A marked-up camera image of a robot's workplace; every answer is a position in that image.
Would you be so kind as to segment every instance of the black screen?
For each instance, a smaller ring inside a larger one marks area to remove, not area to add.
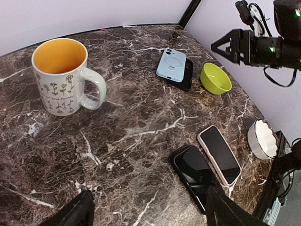
[[[212,126],[201,134],[201,138],[210,154],[214,157],[228,184],[232,184],[240,174],[240,168],[218,129]]]
[[[202,212],[205,213],[206,191],[214,178],[201,152],[191,146],[174,160],[176,166],[185,177],[193,193],[201,202]]]

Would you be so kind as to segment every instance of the white mug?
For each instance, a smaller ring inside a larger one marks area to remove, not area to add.
[[[44,107],[57,116],[67,116],[80,106],[99,108],[107,87],[103,77],[87,68],[88,51],[79,41],[53,39],[39,45],[32,55],[32,66]],[[99,101],[85,93],[85,80],[96,85]]]

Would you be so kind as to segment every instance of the white wall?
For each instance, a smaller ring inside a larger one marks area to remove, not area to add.
[[[186,29],[207,49],[232,29],[249,27],[241,22],[235,7],[237,0],[202,0]],[[267,21],[273,36],[278,36],[274,24],[273,1],[248,1],[257,3],[270,20]],[[225,58],[214,56],[226,67],[244,88],[274,131],[282,130],[289,142],[301,137],[301,72],[289,88],[281,88],[267,80],[262,68],[235,65]],[[293,69],[273,70],[272,77],[283,84],[292,78]]]
[[[0,0],[0,56],[77,32],[129,24],[175,24],[189,3],[190,0]]]

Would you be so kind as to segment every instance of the phone case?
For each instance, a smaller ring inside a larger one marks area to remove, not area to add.
[[[183,182],[183,184],[185,185],[186,189],[188,190],[189,194],[192,196],[194,202],[197,204],[198,208],[200,209],[200,211],[203,213],[203,214],[206,214],[206,211],[205,211],[205,207],[203,206],[203,204],[201,203],[201,201],[197,198],[197,196],[194,194],[194,192],[192,191],[191,187],[189,186],[186,178],[184,177],[184,175],[180,172],[179,168],[177,167],[177,165],[175,164],[175,158],[179,155],[181,155],[183,152],[186,152],[187,149],[189,149],[190,147],[192,147],[194,145],[189,145],[189,146],[186,146],[184,148],[181,148],[180,150],[177,150],[175,152],[173,152],[171,154],[171,157],[170,157],[170,163],[171,165],[173,166],[175,172],[177,173],[177,175],[180,177],[180,180]]]
[[[231,153],[232,153],[232,155],[233,155],[233,157],[234,157],[234,159],[235,159],[235,161],[236,161],[236,163],[237,163],[237,165],[239,166],[239,169],[240,169],[240,173],[238,174],[237,178],[233,181],[233,183],[228,184],[228,182],[227,182],[225,176],[223,175],[221,169],[220,169],[219,166],[217,165],[217,163],[216,163],[214,157],[210,154],[209,149],[207,148],[207,146],[205,145],[203,139],[201,138],[201,134],[204,133],[206,130],[210,129],[211,127],[216,127],[216,126],[209,126],[207,129],[203,130],[202,132],[200,132],[200,133],[198,134],[198,142],[201,144],[202,148],[204,149],[205,153],[207,154],[207,156],[208,156],[210,162],[212,163],[213,167],[215,168],[215,170],[216,170],[218,176],[220,177],[222,183],[223,183],[225,186],[231,186],[231,185],[233,185],[233,184],[236,182],[237,178],[240,176],[240,174],[241,174],[241,167],[240,167],[240,165],[239,165],[239,163],[238,163],[238,161],[237,161],[237,158],[235,157],[233,151],[231,150],[229,144],[227,143],[227,141],[225,140],[224,136],[223,136],[222,133],[219,131],[219,129],[216,127],[216,129],[219,131],[221,137],[222,137],[223,140],[225,141],[226,145],[228,146],[229,150],[231,151]]]
[[[186,55],[174,49],[163,51],[156,74],[159,77],[175,82],[182,82],[184,78]]]
[[[190,61],[189,59],[186,59],[184,78],[182,82],[175,82],[169,79],[164,79],[164,80],[166,80],[169,84],[185,92],[188,92],[191,89],[192,76],[193,76],[193,62]]]

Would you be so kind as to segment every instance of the marble table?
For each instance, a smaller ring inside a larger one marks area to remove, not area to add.
[[[95,226],[206,225],[168,157],[184,144],[200,147],[196,135],[209,125],[243,168],[226,194],[253,212],[271,164],[252,156],[246,133],[263,116],[232,77],[225,95],[204,90],[204,63],[221,66],[204,47],[177,25],[69,37],[87,47],[88,67],[106,80],[98,110],[58,117],[44,109],[31,67],[37,45],[0,57],[0,225],[37,225],[82,189],[93,192]],[[166,47],[194,63],[190,92],[156,76]],[[91,84],[86,90],[97,98]]]

